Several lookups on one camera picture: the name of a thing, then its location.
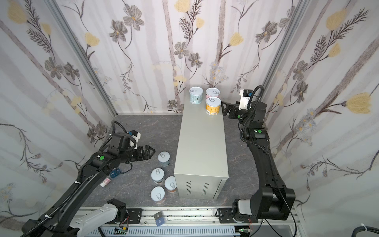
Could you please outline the teal can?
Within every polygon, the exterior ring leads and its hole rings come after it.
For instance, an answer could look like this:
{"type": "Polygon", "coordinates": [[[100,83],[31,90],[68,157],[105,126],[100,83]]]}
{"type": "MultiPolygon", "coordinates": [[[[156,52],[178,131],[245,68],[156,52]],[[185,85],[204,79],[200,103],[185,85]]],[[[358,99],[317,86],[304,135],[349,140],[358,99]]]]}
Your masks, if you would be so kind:
{"type": "Polygon", "coordinates": [[[161,168],[156,168],[151,172],[151,179],[160,184],[164,180],[164,170],[161,168]]]}
{"type": "Polygon", "coordinates": [[[161,166],[166,167],[170,165],[170,154],[166,151],[158,154],[158,160],[161,166]]]}

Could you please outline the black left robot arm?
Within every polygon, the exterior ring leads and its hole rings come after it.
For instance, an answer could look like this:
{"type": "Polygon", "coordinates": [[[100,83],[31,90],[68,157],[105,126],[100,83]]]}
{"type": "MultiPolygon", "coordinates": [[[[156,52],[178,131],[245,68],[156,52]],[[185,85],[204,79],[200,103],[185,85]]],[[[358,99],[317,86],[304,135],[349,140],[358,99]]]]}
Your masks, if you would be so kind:
{"type": "Polygon", "coordinates": [[[138,146],[138,132],[124,127],[116,132],[118,121],[112,121],[112,130],[97,152],[81,166],[74,183],[63,196],[39,219],[29,219],[22,227],[25,237],[78,237],[85,236],[84,228],[72,224],[74,217],[94,189],[120,164],[146,161],[155,149],[138,146]]]}

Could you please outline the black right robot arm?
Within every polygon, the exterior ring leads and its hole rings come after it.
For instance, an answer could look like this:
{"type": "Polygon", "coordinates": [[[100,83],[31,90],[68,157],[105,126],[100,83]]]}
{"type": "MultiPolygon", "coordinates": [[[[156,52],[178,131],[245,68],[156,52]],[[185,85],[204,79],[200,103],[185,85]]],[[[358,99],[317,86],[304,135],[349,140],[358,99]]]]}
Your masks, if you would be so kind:
{"type": "Polygon", "coordinates": [[[231,210],[218,209],[220,222],[256,223],[259,219],[285,221],[293,216],[295,191],[286,186],[275,165],[268,131],[264,126],[267,105],[262,102],[263,86],[243,90],[247,103],[222,102],[223,116],[238,120],[239,138],[252,153],[258,173],[258,190],[248,199],[236,199],[231,210]]]}

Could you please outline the pink labelled can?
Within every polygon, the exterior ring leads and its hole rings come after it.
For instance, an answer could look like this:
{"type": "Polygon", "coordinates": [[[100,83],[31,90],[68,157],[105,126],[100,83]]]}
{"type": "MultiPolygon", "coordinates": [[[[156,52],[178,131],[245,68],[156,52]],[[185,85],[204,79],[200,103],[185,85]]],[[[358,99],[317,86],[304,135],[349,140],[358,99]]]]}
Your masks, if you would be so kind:
{"type": "Polygon", "coordinates": [[[206,99],[210,97],[219,97],[220,96],[220,90],[214,87],[208,88],[206,90],[206,99]]]}

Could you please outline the pink can front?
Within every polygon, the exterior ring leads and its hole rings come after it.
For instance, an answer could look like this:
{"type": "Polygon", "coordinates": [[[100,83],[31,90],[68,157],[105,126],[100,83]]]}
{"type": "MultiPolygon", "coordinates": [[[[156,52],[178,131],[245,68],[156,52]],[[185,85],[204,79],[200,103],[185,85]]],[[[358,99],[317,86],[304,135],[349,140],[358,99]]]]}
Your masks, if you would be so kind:
{"type": "Polygon", "coordinates": [[[154,187],[151,190],[151,199],[155,203],[163,203],[166,199],[166,194],[165,194],[164,188],[161,186],[154,187]]]}

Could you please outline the yellow labelled can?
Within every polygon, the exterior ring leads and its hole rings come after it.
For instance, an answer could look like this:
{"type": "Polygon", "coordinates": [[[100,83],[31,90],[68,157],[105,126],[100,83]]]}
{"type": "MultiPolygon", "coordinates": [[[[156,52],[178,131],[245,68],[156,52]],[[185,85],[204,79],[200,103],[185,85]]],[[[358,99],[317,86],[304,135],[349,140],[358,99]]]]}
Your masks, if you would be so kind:
{"type": "Polygon", "coordinates": [[[209,97],[206,99],[206,112],[208,115],[215,116],[219,114],[221,100],[218,97],[209,97]]]}

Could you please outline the light blue labelled can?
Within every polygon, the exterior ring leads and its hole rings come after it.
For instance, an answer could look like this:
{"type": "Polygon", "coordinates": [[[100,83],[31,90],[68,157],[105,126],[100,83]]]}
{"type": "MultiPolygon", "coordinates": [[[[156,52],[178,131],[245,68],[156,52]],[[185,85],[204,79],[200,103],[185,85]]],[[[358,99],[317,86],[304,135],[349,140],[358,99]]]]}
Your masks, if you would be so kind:
{"type": "Polygon", "coordinates": [[[203,101],[203,89],[200,87],[190,88],[189,95],[189,100],[191,104],[197,105],[203,101]]]}

